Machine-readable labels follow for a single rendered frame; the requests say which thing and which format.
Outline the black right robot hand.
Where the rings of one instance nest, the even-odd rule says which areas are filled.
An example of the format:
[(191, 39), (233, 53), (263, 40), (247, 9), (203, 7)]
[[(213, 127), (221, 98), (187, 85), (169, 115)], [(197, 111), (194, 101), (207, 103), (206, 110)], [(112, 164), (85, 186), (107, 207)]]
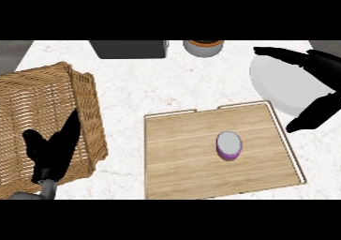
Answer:
[(341, 57), (318, 50), (300, 53), (274, 47), (255, 47), (253, 52), (296, 65), (333, 90), (333, 93), (314, 99), (284, 130), (291, 133), (302, 129), (318, 128), (341, 111)]

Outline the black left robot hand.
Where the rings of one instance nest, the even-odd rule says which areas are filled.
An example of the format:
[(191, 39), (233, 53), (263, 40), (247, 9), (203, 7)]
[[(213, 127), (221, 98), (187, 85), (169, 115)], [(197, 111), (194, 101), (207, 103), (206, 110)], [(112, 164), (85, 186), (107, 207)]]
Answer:
[(57, 182), (66, 173), (79, 140), (78, 111), (72, 110), (60, 131), (48, 140), (32, 129), (23, 131), (22, 138), (26, 156), (34, 162), (32, 183), (47, 179)]

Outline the white plate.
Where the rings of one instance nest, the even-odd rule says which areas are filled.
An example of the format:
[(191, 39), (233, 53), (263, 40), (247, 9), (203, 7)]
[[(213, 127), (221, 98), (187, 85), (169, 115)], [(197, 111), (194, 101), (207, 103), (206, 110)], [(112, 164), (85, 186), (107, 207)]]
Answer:
[(283, 113), (297, 116), (315, 98), (333, 90), (297, 66), (256, 55), (249, 67), (250, 82), (262, 99)]

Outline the purple can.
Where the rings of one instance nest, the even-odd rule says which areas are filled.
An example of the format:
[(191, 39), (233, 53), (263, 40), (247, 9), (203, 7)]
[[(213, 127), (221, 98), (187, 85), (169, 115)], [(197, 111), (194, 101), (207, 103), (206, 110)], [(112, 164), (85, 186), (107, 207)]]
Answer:
[(215, 151), (221, 159), (234, 160), (241, 151), (241, 140), (233, 131), (221, 131), (215, 137)]

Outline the wooden tray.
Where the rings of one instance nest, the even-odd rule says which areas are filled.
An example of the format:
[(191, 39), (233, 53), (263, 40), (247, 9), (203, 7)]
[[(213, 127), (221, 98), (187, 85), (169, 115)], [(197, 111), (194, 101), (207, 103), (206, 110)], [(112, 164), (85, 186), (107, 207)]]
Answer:
[[(215, 151), (215, 137), (241, 140), (233, 160)], [(306, 181), (268, 101), (144, 116), (144, 194), (149, 200), (205, 199)]]

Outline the wicker basket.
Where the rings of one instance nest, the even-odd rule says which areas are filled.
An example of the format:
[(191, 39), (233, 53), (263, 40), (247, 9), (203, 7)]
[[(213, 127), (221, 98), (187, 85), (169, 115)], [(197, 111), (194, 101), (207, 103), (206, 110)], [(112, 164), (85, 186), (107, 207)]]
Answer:
[(59, 62), (0, 76), (0, 199), (38, 191), (22, 132), (31, 128), (48, 138), (70, 113), (79, 114), (79, 141), (60, 184), (88, 177), (107, 155), (93, 75)]

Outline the grey pot with orange rim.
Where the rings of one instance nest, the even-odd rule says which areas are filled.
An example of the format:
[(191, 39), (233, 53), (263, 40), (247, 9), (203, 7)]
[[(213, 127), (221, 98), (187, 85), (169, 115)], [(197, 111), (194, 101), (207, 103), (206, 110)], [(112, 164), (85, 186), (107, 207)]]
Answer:
[(182, 46), (188, 54), (202, 58), (215, 56), (221, 51), (222, 44), (222, 40), (216, 40), (210, 43), (202, 43), (193, 40), (182, 41)]

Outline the dark grey box appliance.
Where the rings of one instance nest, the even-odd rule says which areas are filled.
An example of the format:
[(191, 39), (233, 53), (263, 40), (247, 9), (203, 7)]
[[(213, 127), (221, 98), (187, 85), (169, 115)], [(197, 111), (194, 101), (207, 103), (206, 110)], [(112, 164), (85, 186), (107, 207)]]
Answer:
[(100, 59), (157, 59), (166, 57), (165, 40), (90, 40)]

